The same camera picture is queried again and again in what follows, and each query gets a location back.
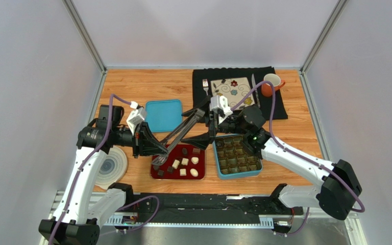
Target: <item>white bracket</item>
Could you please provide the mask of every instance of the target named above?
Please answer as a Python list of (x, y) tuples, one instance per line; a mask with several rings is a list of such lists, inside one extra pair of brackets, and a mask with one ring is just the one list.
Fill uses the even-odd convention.
[(126, 194), (120, 189), (109, 189), (87, 214), (88, 219), (96, 218), (96, 224), (101, 228), (115, 211), (125, 204)]
[(313, 185), (308, 186), (285, 186), (279, 193), (279, 200), (288, 208), (311, 207), (319, 208), (319, 201), (316, 196), (320, 193), (320, 188)]
[(146, 118), (146, 115), (148, 113), (143, 107), (140, 107), (139, 109), (133, 110), (130, 115), (128, 116), (127, 119), (127, 124), (128, 127), (131, 130), (131, 133), (134, 135), (136, 126), (139, 125), (141, 122), (143, 122)]
[(210, 110), (220, 109), (225, 114), (225, 117), (218, 116), (218, 124), (221, 124), (229, 115), (232, 114), (231, 107), (228, 105), (228, 98), (225, 96), (214, 96), (211, 97)]

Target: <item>white plate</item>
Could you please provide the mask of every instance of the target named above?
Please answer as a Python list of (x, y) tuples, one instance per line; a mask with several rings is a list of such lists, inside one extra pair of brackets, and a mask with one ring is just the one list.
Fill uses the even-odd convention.
[[(225, 96), (228, 99), (230, 107), (233, 107), (240, 102), (250, 90), (250, 83), (247, 78), (230, 78), (211, 81), (211, 91), (213, 96)], [(253, 96), (249, 96), (238, 108), (243, 109), (244, 107), (251, 106), (253, 104), (255, 104)]]

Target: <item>wooden table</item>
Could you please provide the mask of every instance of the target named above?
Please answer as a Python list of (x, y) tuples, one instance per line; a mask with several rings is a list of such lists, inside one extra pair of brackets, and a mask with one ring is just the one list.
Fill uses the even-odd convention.
[[(145, 105), (148, 101), (179, 99), (182, 102), (183, 111), (187, 111), (193, 106), (192, 72), (193, 70), (188, 69), (110, 70), (99, 105), (108, 104), (110, 94), (115, 93), (124, 100), (136, 101), (140, 105)], [(321, 157), (298, 72), (277, 70), (276, 74), (286, 81), (286, 85), (282, 88), (282, 98), (289, 118), (273, 122), (274, 134), (291, 146)], [(114, 104), (121, 105), (117, 100), (114, 100)], [(126, 110), (124, 120), (126, 120), (132, 109), (127, 105), (124, 105), (124, 108)], [(264, 128), (268, 130), (268, 121)], [(199, 135), (206, 131), (204, 124), (197, 124), (187, 136)], [(167, 133), (155, 134), (158, 139), (166, 135)], [(207, 149), (207, 173), (203, 180), (155, 180), (150, 176), (151, 157), (134, 159), (131, 148), (122, 148), (122, 150), (127, 155), (129, 167), (119, 182), (131, 184), (135, 192), (270, 194), (280, 183), (309, 184), (301, 176), (265, 160), (263, 160), (264, 169), (257, 176), (221, 180), (217, 176), (211, 145)], [(104, 190), (95, 186), (94, 191)]]

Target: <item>dark red tray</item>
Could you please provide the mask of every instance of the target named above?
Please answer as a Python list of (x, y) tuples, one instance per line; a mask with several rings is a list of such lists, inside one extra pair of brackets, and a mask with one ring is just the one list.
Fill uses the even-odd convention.
[[(184, 156), (182, 154), (182, 148), (186, 148), (187, 149), (187, 156)], [(163, 170), (164, 171), (164, 175), (161, 177), (157, 174), (157, 171), (154, 170), (154, 166), (151, 165), (151, 176), (154, 179), (159, 179), (159, 180), (201, 180), (205, 177), (205, 171), (206, 171), (206, 167), (205, 167), (205, 151), (201, 150), (201, 152), (199, 154), (194, 154), (193, 153), (193, 149), (195, 149), (196, 147), (189, 145), (189, 144), (179, 144), (177, 145), (172, 152), (169, 154), (168, 159), (166, 160), (166, 162), (160, 166), (159, 170)], [(199, 163), (198, 164), (193, 164), (191, 162), (191, 158), (192, 157), (198, 157), (199, 158)], [(179, 160), (181, 162), (181, 160), (183, 158), (187, 158), (188, 159), (188, 165), (187, 166), (183, 166), (182, 164), (179, 164), (177, 169), (174, 169), (173, 173), (169, 173), (167, 171), (167, 168), (172, 166), (172, 164), (174, 163), (175, 159)], [(179, 170), (185, 168), (187, 171), (187, 175), (186, 176), (180, 176), (179, 174)], [(196, 169), (199, 173), (199, 175), (197, 177), (193, 177), (193, 175), (191, 175), (190, 173), (190, 169)]]

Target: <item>gray wall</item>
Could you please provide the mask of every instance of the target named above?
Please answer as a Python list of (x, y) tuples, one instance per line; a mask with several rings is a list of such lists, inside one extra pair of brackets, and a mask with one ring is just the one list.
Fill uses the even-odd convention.
[(333, 159), (362, 184), (369, 244), (392, 244), (392, 1), (349, 1), (308, 79)]
[(99, 80), (62, 1), (0, 1), (0, 244), (38, 244)]
[(107, 66), (300, 66), (337, 0), (74, 0)]

